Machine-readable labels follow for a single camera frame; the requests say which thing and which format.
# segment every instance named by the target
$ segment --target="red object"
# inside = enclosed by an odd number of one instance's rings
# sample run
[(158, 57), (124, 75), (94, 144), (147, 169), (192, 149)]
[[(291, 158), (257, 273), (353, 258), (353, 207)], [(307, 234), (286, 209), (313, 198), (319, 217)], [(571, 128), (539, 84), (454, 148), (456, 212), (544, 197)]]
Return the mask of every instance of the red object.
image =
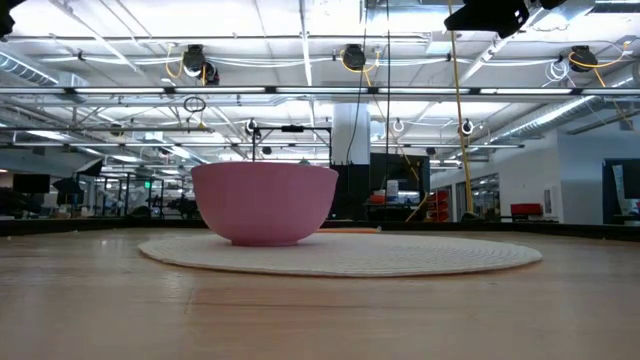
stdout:
[(542, 205), (511, 204), (511, 215), (542, 215)]

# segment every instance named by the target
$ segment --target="white pillar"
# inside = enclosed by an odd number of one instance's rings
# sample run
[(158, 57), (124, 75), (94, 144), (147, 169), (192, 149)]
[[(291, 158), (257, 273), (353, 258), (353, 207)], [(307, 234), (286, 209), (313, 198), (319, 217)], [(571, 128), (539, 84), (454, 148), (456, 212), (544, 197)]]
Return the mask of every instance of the white pillar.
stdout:
[(333, 105), (332, 163), (336, 165), (369, 165), (371, 116), (367, 104)]

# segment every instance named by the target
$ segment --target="monitor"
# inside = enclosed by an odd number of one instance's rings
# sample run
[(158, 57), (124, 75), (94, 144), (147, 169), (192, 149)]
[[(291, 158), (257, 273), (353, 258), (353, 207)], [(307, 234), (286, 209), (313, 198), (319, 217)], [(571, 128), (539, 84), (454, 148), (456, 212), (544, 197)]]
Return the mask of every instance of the monitor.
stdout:
[(51, 177), (46, 174), (13, 174), (13, 190), (23, 194), (48, 194)]

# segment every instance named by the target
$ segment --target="bowl rim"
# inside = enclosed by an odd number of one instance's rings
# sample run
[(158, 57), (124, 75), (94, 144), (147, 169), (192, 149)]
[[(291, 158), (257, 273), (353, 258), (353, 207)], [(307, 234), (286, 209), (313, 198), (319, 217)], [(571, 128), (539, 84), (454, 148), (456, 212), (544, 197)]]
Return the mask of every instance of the bowl rim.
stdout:
[(317, 165), (308, 165), (308, 164), (291, 164), (291, 163), (275, 163), (275, 162), (268, 162), (268, 161), (225, 161), (225, 162), (217, 162), (217, 163), (210, 163), (210, 164), (200, 164), (197, 166), (194, 166), (193, 168), (191, 168), (191, 172), (193, 173), (194, 170), (196, 169), (201, 169), (201, 168), (205, 168), (205, 167), (211, 167), (211, 166), (228, 166), (228, 165), (234, 165), (234, 166), (276, 166), (276, 167), (290, 167), (290, 168), (295, 168), (295, 169), (308, 169), (308, 168), (312, 168), (312, 169), (319, 169), (319, 170), (312, 170), (312, 171), (329, 171), (332, 173), (335, 173), (336, 175), (339, 175), (337, 171), (328, 168), (328, 167), (324, 167), (324, 166), (317, 166)]

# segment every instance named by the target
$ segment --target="pink bowl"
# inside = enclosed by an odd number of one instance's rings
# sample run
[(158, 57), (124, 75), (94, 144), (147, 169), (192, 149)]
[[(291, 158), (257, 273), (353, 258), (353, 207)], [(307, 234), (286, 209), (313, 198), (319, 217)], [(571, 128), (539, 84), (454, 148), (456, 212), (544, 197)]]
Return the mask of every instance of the pink bowl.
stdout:
[(338, 173), (265, 162), (200, 165), (191, 170), (207, 226), (242, 246), (287, 246), (313, 234), (331, 209)]

